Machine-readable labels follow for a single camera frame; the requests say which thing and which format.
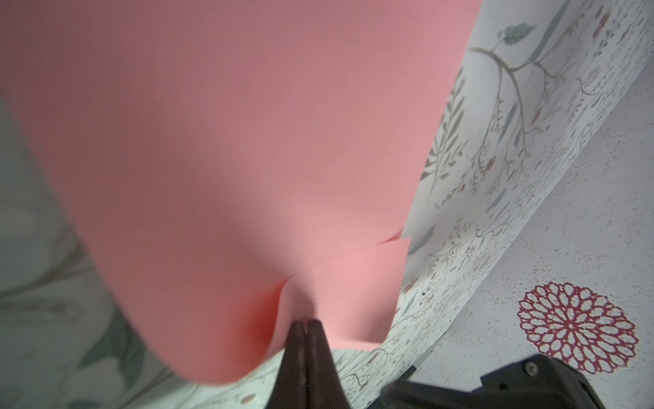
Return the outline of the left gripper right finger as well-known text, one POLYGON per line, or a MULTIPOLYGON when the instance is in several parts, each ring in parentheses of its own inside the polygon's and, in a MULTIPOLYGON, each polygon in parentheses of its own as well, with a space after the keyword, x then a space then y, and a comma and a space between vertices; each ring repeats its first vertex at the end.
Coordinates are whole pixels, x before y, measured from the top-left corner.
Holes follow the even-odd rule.
POLYGON ((325 329, 319 320, 307 326, 308 408, 350 409, 338 377, 325 329))

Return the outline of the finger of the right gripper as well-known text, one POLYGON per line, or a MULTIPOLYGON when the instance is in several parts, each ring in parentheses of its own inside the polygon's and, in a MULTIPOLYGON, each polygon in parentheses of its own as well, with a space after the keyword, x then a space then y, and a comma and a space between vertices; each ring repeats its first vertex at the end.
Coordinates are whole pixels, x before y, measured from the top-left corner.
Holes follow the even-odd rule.
POLYGON ((534 354, 480 378, 472 391, 397 381, 381 391, 388 408, 601 409, 605 405, 587 378, 565 362, 534 354))

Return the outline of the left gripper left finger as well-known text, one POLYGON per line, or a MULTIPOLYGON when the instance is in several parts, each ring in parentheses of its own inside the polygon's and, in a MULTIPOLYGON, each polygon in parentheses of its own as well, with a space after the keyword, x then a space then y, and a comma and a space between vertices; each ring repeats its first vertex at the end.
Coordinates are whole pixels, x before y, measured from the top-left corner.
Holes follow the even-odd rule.
POLYGON ((305 409, 308 405, 307 333, 302 321, 289 329, 284 355, 265 409, 305 409))

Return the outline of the pink square paper sheet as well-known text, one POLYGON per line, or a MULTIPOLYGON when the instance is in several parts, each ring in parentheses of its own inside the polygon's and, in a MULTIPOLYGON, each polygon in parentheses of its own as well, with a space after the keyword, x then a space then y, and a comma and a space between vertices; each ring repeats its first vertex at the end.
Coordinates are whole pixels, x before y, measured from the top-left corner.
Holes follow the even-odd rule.
POLYGON ((1 94, 113 298, 231 383, 393 323, 477 1, 4 1, 1 94))

